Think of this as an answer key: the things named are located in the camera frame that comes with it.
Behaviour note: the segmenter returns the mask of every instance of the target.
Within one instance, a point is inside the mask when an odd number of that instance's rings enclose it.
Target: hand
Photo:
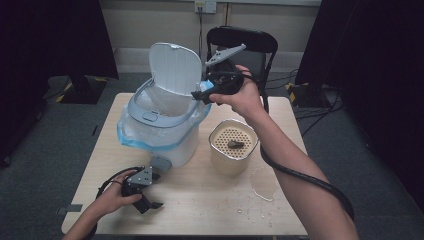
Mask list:
[[[245,75],[251,76],[249,69],[240,65],[236,67]],[[233,111],[244,118],[250,118],[252,114],[263,109],[256,83],[248,78],[244,78],[243,86],[234,95],[211,94],[209,99],[216,103],[228,104]]]
[[[128,197],[122,197],[121,195],[122,183],[132,173],[134,171],[130,170],[118,175],[103,194],[90,205],[90,208],[93,208],[100,216],[104,216],[118,210],[122,206],[130,205],[140,200],[141,194],[134,194]]]

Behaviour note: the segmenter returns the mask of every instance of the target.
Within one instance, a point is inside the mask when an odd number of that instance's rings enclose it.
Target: person's right hand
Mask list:
[[[236,65],[236,67],[245,75],[250,75],[249,69]],[[256,83],[248,78],[244,78],[243,86],[240,91],[234,95],[211,94],[209,99],[216,103],[228,104],[233,111],[244,118],[251,118],[258,110],[263,110],[262,102],[259,96]]]

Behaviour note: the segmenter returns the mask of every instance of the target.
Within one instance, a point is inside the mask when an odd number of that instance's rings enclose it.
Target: container lid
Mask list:
[[[149,53],[155,84],[166,91],[191,96],[202,78],[202,63],[192,50],[172,44],[155,43]]]

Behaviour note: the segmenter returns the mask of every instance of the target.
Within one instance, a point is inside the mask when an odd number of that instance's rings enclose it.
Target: gray carpet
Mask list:
[[[274,73],[270,79],[286,76],[287,73]],[[134,92],[149,77],[148,73],[120,74],[120,80],[107,84],[97,105],[58,104],[55,98],[49,99],[43,117],[11,156],[11,166],[0,170],[0,239],[62,238],[64,215],[57,214],[57,210],[71,203],[114,97],[121,92]],[[281,86],[286,80],[271,82],[269,87]],[[60,90],[65,81],[66,77],[51,79],[46,96]],[[284,88],[268,92],[287,97]],[[336,100],[334,92],[329,92],[328,97]],[[301,132],[318,118],[308,116],[320,112],[297,108],[294,111]],[[423,215],[393,173],[366,147],[364,136],[342,107],[315,124],[304,135],[304,142],[308,154],[351,200],[361,239],[424,239]],[[94,239],[212,238],[98,235]]]

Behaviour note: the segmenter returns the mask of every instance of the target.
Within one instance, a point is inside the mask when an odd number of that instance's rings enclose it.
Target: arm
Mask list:
[[[117,176],[114,181],[122,184],[125,177],[132,172],[124,172]],[[64,240],[84,239],[103,216],[141,199],[140,194],[122,197],[121,184],[116,182],[113,182],[99,198],[85,209],[68,233],[63,237]]]
[[[231,105],[234,111],[244,117],[273,161],[328,182],[314,161],[284,134],[264,110],[253,81],[245,79],[237,94],[212,94],[210,99]],[[332,194],[277,170],[275,174],[311,239],[358,239],[353,221]]]

